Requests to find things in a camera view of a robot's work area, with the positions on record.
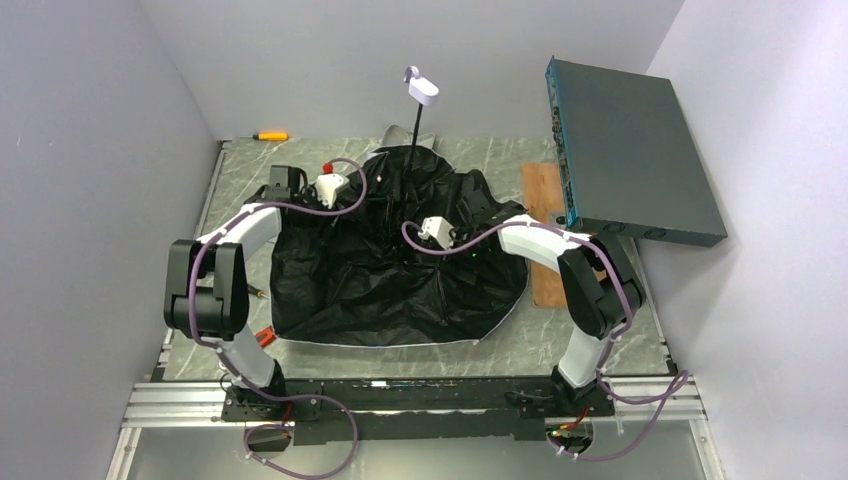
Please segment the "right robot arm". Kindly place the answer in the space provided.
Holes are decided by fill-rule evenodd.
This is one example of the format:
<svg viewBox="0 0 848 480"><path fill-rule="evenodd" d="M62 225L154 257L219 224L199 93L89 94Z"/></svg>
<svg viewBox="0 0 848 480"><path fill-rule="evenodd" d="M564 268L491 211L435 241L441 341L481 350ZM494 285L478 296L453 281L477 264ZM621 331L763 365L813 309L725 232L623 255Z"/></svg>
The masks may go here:
<svg viewBox="0 0 848 480"><path fill-rule="evenodd" d="M459 203L472 232L456 233L468 249L495 236L500 249L559 274L574 330L553 368L554 398L576 404L599 389L613 345L632 326L646 300L632 262L613 235L588 235L540 222L514 202L484 191Z"/></svg>

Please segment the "lilac folding umbrella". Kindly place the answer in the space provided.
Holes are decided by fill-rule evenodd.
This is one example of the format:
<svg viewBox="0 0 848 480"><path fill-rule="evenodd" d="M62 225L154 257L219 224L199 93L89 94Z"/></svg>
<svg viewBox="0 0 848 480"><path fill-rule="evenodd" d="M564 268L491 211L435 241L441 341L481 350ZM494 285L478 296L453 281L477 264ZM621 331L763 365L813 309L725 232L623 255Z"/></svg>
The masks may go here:
<svg viewBox="0 0 848 480"><path fill-rule="evenodd" d="M272 251L271 322L282 338L393 347L476 341L513 310L526 261L497 239L441 249L422 221L456 216L457 171L432 149L380 147L332 209L289 209Z"/></svg>

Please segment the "black grey zippered case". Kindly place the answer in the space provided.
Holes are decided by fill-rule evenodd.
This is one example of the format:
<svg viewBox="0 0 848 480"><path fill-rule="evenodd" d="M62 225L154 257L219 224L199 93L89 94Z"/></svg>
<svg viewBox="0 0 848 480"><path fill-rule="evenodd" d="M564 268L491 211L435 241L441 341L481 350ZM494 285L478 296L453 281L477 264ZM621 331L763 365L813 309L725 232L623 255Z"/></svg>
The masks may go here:
<svg viewBox="0 0 848 480"><path fill-rule="evenodd" d="M415 143L417 146L422 146L428 149L433 149L436 142L434 133L418 133L406 130L399 125L391 124L385 130L380 141L381 147L411 145Z"/></svg>

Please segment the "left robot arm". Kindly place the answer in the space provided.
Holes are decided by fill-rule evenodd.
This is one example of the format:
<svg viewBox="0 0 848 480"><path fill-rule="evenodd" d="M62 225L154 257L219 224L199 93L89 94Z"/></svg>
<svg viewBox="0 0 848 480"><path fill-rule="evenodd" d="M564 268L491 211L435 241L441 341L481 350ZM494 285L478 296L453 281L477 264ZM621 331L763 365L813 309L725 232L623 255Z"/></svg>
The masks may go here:
<svg viewBox="0 0 848 480"><path fill-rule="evenodd" d="M273 166L268 184L236 216L198 239L175 241L168 254L166 325L215 353L237 401L268 409L288 395L279 363L248 326L246 260L280 233L279 204L300 202L306 185L304 170Z"/></svg>

